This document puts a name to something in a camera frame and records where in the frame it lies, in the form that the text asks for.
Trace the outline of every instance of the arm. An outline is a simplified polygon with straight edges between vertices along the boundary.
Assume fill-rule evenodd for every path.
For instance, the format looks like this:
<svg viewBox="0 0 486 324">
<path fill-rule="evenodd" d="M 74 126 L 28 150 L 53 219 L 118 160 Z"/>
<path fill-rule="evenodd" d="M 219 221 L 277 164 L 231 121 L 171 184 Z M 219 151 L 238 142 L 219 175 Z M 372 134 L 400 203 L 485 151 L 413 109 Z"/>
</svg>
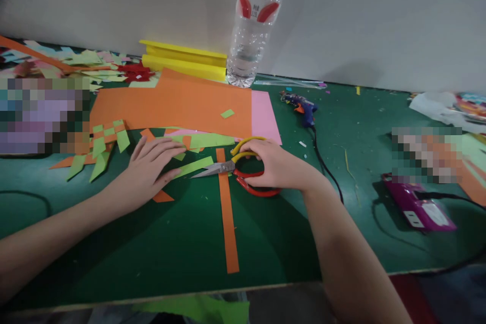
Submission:
<svg viewBox="0 0 486 324">
<path fill-rule="evenodd" d="M 319 256 L 324 290 L 339 320 L 350 323 L 412 323 L 385 270 L 341 204 L 329 180 L 273 141 L 252 140 L 265 173 L 253 186 L 299 189 Z"/>
<path fill-rule="evenodd" d="M 180 172 L 159 177 L 172 157 L 186 151 L 183 144 L 146 140 L 142 137 L 128 168 L 103 191 L 0 240 L 0 305 L 84 237 L 144 205 Z"/>
</svg>

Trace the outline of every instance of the bottle label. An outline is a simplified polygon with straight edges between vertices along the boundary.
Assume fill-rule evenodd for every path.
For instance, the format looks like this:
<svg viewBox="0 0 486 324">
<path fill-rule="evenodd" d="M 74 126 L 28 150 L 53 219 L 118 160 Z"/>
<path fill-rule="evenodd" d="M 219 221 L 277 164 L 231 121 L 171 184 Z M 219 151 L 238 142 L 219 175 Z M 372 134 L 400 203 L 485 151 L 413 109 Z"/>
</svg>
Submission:
<svg viewBox="0 0 486 324">
<path fill-rule="evenodd" d="M 238 0 L 239 10 L 244 18 L 256 20 L 259 23 L 270 23 L 275 20 L 279 3 L 269 0 Z"/>
</svg>

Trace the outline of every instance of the right hand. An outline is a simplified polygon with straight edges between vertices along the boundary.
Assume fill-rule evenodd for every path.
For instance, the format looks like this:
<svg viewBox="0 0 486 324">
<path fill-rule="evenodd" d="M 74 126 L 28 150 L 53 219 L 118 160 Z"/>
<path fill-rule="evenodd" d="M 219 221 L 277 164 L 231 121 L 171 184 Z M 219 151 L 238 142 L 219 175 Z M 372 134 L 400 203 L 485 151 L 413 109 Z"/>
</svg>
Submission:
<svg viewBox="0 0 486 324">
<path fill-rule="evenodd" d="M 313 166 L 288 153 L 272 139 L 252 139 L 241 147 L 240 152 L 245 151 L 257 153 L 265 165 L 263 175 L 245 179 L 252 186 L 293 188 L 302 191 L 325 178 Z"/>
</svg>

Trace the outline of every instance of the orange paper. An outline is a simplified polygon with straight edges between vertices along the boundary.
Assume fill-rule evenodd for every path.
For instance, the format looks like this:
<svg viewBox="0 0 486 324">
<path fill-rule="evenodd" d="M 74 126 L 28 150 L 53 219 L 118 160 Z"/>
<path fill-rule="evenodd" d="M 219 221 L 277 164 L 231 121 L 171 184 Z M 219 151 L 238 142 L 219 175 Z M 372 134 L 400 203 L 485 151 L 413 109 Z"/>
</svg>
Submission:
<svg viewBox="0 0 486 324">
<path fill-rule="evenodd" d="M 186 149 L 189 150 L 189 147 L 191 146 L 191 136 L 184 136 L 182 137 L 182 143 L 186 146 Z"/>
<path fill-rule="evenodd" d="M 216 160 L 226 162 L 224 148 L 216 148 Z M 223 172 L 219 177 L 219 192 L 221 194 L 221 212 L 223 213 L 224 249 L 226 251 L 226 269 L 228 273 L 239 272 L 238 251 L 234 234 L 233 208 L 229 192 L 228 173 Z"/>
<path fill-rule="evenodd" d="M 42 53 L 36 52 L 32 49 L 30 49 L 27 46 L 24 46 L 14 40 L 5 38 L 4 36 L 0 35 L 0 46 L 2 47 L 7 47 L 10 49 L 13 49 L 15 51 L 19 51 L 25 54 L 28 54 L 29 56 L 39 58 L 41 61 L 44 61 L 52 66 L 56 66 L 59 69 L 62 69 L 66 73 L 71 73 L 75 71 L 89 71 L 89 70 L 99 70 L 99 69 L 110 69 L 109 66 L 100 66 L 100 67 L 72 67 L 68 64 L 62 63 L 61 61 L 58 61 L 54 58 L 48 57 L 43 55 Z"/>
<path fill-rule="evenodd" d="M 155 137 L 153 136 L 152 132 L 150 129 L 144 129 L 140 132 L 142 136 L 147 136 L 147 143 L 155 140 Z"/>
<path fill-rule="evenodd" d="M 174 201 L 167 193 L 160 190 L 157 195 L 152 198 L 156 203 L 166 203 L 168 201 Z"/>
<path fill-rule="evenodd" d="M 91 130 L 123 119 L 128 130 L 172 125 L 240 138 L 252 135 L 250 89 L 187 75 L 169 78 L 167 74 L 174 71 L 164 71 L 154 89 L 101 89 L 90 114 Z M 231 120 L 220 115 L 228 109 L 235 112 Z"/>
</svg>

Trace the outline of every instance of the white wall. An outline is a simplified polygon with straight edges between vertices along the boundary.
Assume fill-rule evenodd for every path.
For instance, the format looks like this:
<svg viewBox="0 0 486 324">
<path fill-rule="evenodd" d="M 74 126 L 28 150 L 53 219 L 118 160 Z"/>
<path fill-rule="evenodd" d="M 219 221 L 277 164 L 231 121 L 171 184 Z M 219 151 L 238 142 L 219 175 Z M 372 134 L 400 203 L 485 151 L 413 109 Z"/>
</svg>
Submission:
<svg viewBox="0 0 486 324">
<path fill-rule="evenodd" d="M 227 53 L 236 0 L 0 0 L 0 32 L 142 54 Z M 387 89 L 486 92 L 486 0 L 285 0 L 260 68 Z"/>
</svg>

